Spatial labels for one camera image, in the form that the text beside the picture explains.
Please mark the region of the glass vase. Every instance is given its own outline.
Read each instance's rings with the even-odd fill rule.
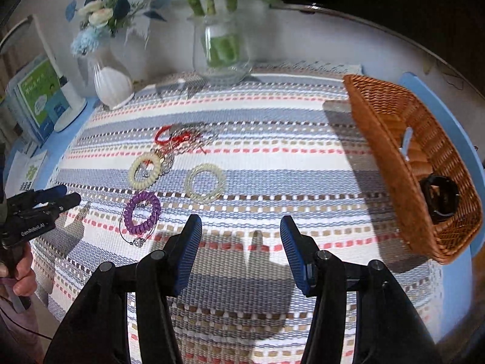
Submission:
[[[192,18],[193,68],[209,83],[231,85],[252,69],[247,35],[236,14]]]
[[[94,77],[96,94],[110,110],[121,108],[133,96],[133,80],[126,67],[115,58],[109,45],[104,45],[87,55]]]

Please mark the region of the green book cover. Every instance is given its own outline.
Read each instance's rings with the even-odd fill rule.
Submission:
[[[18,88],[35,124],[43,128],[50,120],[45,104],[60,89],[59,79],[50,61],[45,59],[37,65],[18,83]]]

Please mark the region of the woven table mat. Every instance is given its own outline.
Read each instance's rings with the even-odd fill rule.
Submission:
[[[441,268],[398,238],[390,198],[343,84],[288,80],[293,83],[204,87],[190,98],[145,89],[120,110],[93,113],[50,183],[67,185],[82,202],[33,243],[37,294],[59,320],[101,262],[130,264],[163,248],[196,212],[202,242],[188,288],[170,301],[184,361],[299,362],[315,300],[295,287],[282,247],[280,219],[291,214],[302,233],[343,261],[384,261],[433,337],[440,336]],[[218,138],[203,151],[175,157],[172,171],[150,188],[162,203],[154,235],[142,248],[130,246],[118,229],[133,195],[127,171],[150,150],[159,127],[178,122],[205,122]],[[225,195],[209,205],[195,204],[183,189],[201,163],[219,166],[227,179]],[[198,192],[213,185],[210,175],[195,180]],[[130,351],[140,363],[134,295],[128,302]],[[356,297],[348,294],[343,362],[352,362],[355,327]]]

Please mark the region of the white wall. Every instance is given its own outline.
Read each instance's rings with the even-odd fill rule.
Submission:
[[[76,59],[69,52],[78,25],[75,20],[68,24],[64,18],[65,7],[70,1],[23,0],[10,24],[36,13],[60,67],[81,94],[93,95],[93,89],[84,86]],[[466,83],[462,91],[447,84],[436,67],[425,75],[423,52],[419,48],[380,30],[337,17],[268,10],[256,0],[240,0],[239,6],[244,8],[246,25],[254,28],[251,44],[256,59],[359,63],[367,75],[392,82],[397,82],[402,73],[412,71],[448,105],[472,142],[479,146],[481,159],[485,158],[482,124],[485,122],[485,100]],[[124,45],[124,36],[113,42],[113,50],[135,79],[192,69],[193,30],[187,20],[190,9],[184,0],[173,0],[163,15],[168,22],[152,22],[146,49],[144,42],[136,37],[132,37],[127,45]],[[39,51],[34,36],[18,48],[18,53],[27,60]]]

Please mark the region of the brown wicker basket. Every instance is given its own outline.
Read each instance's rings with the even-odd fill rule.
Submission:
[[[404,87],[358,75],[346,75],[344,83],[353,118],[390,193],[401,237],[413,252],[449,264],[482,225],[482,204],[460,155],[428,108]],[[407,126],[413,129],[409,162],[399,151]],[[437,225],[419,185],[430,171],[450,177],[460,193],[458,211]]]

